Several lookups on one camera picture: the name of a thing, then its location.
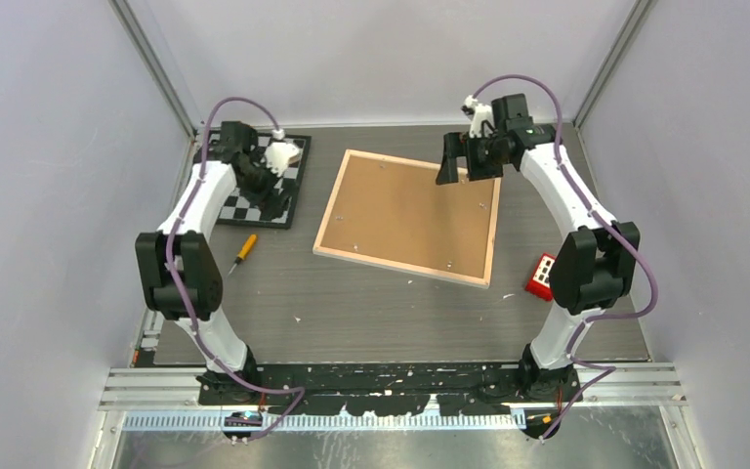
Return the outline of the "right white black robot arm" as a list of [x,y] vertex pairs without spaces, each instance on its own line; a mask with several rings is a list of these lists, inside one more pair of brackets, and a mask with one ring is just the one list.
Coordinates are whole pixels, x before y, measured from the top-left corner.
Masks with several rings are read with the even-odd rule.
[[597,201],[566,158],[560,129],[535,123],[525,95],[488,105],[468,96],[461,110],[470,127],[444,135],[437,185],[459,182],[459,159],[471,182],[500,178],[510,165],[534,186],[564,237],[548,273],[551,310],[514,374],[525,397],[543,401],[568,380],[591,320],[630,291],[640,232]]

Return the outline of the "aluminium rail profile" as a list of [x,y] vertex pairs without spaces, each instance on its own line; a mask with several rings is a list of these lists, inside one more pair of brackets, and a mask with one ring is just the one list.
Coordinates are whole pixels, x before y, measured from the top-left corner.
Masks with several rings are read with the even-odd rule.
[[318,416],[294,414],[303,392],[280,414],[261,405],[202,405],[196,379],[203,373],[199,367],[115,368],[105,382],[100,409],[122,412],[124,427],[138,431],[525,430],[582,407],[684,405],[687,401],[669,363],[597,363],[575,370],[580,387],[555,411],[529,403],[512,404],[503,414],[443,416],[436,405],[428,405],[418,415],[366,412],[353,416],[342,410],[337,415]]

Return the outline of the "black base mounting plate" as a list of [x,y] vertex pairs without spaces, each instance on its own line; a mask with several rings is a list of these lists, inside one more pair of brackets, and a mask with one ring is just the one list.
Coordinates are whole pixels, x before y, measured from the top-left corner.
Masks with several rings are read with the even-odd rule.
[[249,374],[250,388],[211,371],[196,379],[202,405],[261,405],[280,414],[303,392],[294,414],[318,416],[418,415],[428,405],[443,416],[503,414],[529,403],[555,411],[580,387],[570,366],[536,372],[503,362],[267,363]]

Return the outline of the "black white checkerboard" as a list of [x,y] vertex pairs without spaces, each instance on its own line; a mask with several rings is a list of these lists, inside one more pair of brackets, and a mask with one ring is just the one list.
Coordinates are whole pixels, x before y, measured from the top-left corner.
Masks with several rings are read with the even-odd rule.
[[283,176],[275,181],[271,195],[287,195],[281,209],[272,211],[251,202],[240,187],[235,188],[223,203],[217,221],[220,225],[288,230],[294,220],[301,183],[306,172],[312,137],[288,134],[286,141],[301,151],[299,161],[291,163]]

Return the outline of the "red bit holder box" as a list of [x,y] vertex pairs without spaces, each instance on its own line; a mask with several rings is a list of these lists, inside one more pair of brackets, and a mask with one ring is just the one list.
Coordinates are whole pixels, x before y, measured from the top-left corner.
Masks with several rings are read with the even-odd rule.
[[537,298],[550,302],[553,292],[550,285],[550,271],[555,263],[555,257],[543,253],[535,264],[534,270],[524,286],[524,290]]

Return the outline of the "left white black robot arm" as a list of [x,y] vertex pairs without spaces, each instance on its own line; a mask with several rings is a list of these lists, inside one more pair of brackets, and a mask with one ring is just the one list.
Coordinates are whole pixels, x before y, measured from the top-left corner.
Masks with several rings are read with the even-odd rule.
[[284,217],[294,187],[285,175],[302,152],[281,130],[263,139],[248,124],[224,122],[195,153],[169,218],[135,241],[147,307],[186,332],[206,361],[204,383],[223,381],[239,405],[259,396],[261,380],[250,347],[223,310],[224,278],[209,238],[225,208],[242,208],[260,222]]

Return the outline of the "orange handled screwdriver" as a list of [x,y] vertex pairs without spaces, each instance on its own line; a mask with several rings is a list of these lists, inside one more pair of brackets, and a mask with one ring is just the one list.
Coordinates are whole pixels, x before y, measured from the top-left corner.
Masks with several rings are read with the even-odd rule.
[[231,264],[231,267],[228,270],[227,276],[230,277],[231,274],[236,270],[236,268],[242,264],[247,256],[251,253],[252,249],[256,245],[256,242],[258,240],[258,236],[256,234],[250,234],[245,242],[240,247],[239,251],[237,252],[233,263]]

